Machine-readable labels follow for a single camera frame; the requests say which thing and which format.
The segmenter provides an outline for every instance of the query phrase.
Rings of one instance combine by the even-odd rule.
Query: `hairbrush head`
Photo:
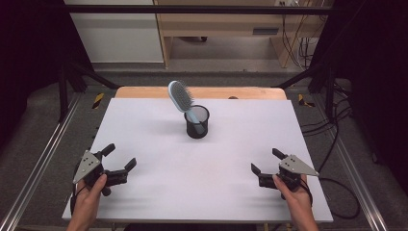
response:
[[[180,112],[185,113],[191,108],[191,94],[183,82],[170,82],[168,85],[168,95]]]

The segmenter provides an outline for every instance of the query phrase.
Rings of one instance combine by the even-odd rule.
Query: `hand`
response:
[[[67,231],[89,230],[96,220],[99,198],[102,189],[105,187],[106,180],[106,174],[101,175],[90,191],[84,180],[78,182],[75,210],[66,229]]]
[[[306,175],[301,175],[301,178],[306,183]],[[295,192],[291,192],[276,175],[273,175],[273,181],[276,188],[285,196],[293,225],[300,231],[319,230],[313,217],[309,194],[301,187],[298,187]]]

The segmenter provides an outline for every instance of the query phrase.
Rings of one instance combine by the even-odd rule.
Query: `light blue hairbrush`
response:
[[[192,99],[186,85],[179,81],[171,81],[170,84],[168,84],[168,95],[177,109],[182,113],[186,113],[187,117],[194,123],[194,128],[197,133],[204,133],[204,127],[191,110]]]

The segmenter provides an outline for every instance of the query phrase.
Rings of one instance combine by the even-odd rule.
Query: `table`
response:
[[[113,142],[116,150],[103,160],[106,169],[123,168],[133,157],[138,165],[129,173],[127,184],[114,186],[110,196],[102,196],[98,219],[180,223],[290,221],[280,192],[260,188],[250,164],[263,172],[277,173],[280,160],[271,154],[272,147],[276,147],[296,154],[312,166],[292,102],[285,100],[282,90],[274,89],[190,90],[196,97],[194,102],[206,106],[211,114],[209,133],[201,140],[187,136],[183,115],[166,96],[166,88],[126,87],[112,99],[91,152]],[[230,96],[239,100],[226,99]],[[316,221],[332,221],[319,180],[309,177],[308,182],[315,198]],[[70,219],[69,206],[63,218]]]

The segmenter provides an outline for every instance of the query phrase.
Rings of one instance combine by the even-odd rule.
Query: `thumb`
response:
[[[272,175],[272,178],[276,188],[285,196],[285,198],[287,200],[292,198],[292,192],[288,189],[285,182],[283,182],[277,175]]]
[[[107,178],[108,177],[106,174],[102,174],[101,176],[99,176],[98,180],[96,180],[95,184],[89,192],[90,196],[97,197],[100,195],[102,189],[105,187]]]

